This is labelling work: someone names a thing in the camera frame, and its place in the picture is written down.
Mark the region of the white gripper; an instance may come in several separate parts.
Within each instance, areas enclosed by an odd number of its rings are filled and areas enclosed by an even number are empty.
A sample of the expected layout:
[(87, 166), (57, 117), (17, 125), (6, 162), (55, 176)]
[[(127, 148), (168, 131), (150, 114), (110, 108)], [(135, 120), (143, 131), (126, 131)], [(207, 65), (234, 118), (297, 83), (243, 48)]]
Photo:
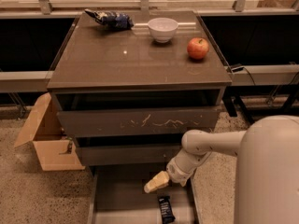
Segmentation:
[(166, 165), (166, 171), (158, 173), (144, 186), (144, 191), (151, 193), (157, 189), (165, 188), (169, 180), (173, 183), (179, 183), (184, 187), (195, 170), (201, 166), (210, 155), (210, 152), (202, 155), (192, 154), (182, 148)]

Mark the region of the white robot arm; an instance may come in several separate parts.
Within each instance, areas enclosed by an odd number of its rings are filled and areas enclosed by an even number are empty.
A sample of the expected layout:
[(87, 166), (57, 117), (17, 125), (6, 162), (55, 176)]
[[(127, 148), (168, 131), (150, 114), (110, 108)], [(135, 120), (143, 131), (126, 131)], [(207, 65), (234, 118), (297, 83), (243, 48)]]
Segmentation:
[(299, 224), (298, 117), (266, 117), (240, 132), (189, 130), (179, 153), (144, 191), (185, 185), (213, 152), (237, 157), (234, 224)]

